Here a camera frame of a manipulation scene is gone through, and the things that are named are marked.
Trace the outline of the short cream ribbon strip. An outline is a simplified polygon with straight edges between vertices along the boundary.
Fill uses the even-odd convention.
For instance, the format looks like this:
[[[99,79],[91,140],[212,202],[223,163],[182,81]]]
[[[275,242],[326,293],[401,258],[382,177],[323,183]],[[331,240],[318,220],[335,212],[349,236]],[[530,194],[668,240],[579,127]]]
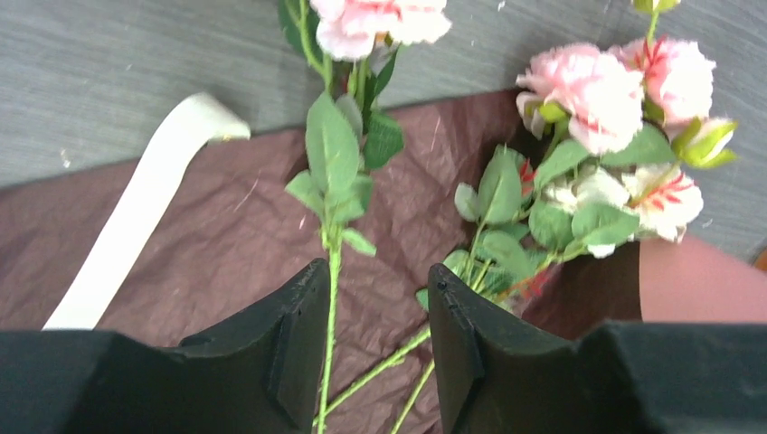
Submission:
[[[113,212],[43,330],[92,330],[159,224],[198,151],[248,139],[249,124],[206,92],[182,100],[150,138]]]

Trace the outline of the pink white rose stems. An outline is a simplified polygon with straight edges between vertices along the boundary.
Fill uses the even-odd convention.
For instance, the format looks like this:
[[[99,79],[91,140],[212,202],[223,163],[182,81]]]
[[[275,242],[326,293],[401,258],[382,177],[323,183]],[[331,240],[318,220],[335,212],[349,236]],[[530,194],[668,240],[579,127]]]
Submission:
[[[674,2],[633,7],[649,17],[642,38],[607,50],[554,47],[516,77],[518,117],[542,145],[541,163],[502,145],[478,185],[456,186],[455,211],[474,232],[441,262],[480,295],[503,302],[555,266],[584,255],[603,259],[631,241],[680,242],[704,207],[686,168],[734,160],[726,146],[736,123],[710,116],[715,63],[695,42],[657,35]],[[420,328],[340,394],[330,393],[331,412],[430,335]]]

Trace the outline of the dark red wrapping paper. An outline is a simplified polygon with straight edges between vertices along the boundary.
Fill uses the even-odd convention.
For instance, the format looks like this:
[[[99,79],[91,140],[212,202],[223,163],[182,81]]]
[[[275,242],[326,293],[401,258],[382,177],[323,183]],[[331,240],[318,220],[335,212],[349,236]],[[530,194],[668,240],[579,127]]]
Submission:
[[[478,179],[495,144],[543,148],[505,90],[405,108],[406,148],[374,176],[360,230],[377,246],[347,251],[333,386],[404,343],[423,321],[414,293],[427,268],[469,236],[453,194]],[[59,303],[133,172],[122,164],[1,193],[1,430],[65,433],[75,398],[45,398],[53,367],[96,359],[128,336],[174,345],[265,297],[321,253],[317,219],[283,190],[306,163],[298,130],[217,145],[192,162],[169,211],[101,320],[114,336],[62,345],[39,328]]]

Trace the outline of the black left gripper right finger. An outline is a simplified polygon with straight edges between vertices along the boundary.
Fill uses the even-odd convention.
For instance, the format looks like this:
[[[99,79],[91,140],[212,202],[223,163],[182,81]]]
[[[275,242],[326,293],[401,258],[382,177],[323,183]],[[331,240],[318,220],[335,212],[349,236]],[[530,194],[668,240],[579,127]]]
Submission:
[[[647,432],[619,348],[621,323],[563,339],[476,294],[444,265],[430,268],[428,305],[444,432]]]

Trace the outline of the pink rose stem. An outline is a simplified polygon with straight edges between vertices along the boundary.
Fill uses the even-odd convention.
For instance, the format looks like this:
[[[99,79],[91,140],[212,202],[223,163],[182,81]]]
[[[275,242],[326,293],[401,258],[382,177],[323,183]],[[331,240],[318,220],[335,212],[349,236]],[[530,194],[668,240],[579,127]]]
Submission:
[[[372,173],[403,151],[400,124],[378,98],[389,84],[399,51],[434,44],[451,28],[444,1],[280,1],[287,42],[323,81],[308,109],[307,169],[286,191],[318,218],[329,263],[325,360],[314,426],[327,430],[336,343],[336,311],[343,249],[373,257],[376,247],[353,223],[369,208]]]

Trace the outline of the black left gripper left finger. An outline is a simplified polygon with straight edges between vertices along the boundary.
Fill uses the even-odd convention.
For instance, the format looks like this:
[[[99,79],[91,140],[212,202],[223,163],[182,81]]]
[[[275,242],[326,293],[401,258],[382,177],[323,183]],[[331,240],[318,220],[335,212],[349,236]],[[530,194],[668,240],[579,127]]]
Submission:
[[[324,359],[329,266],[174,347],[107,335],[69,433],[308,433]]]

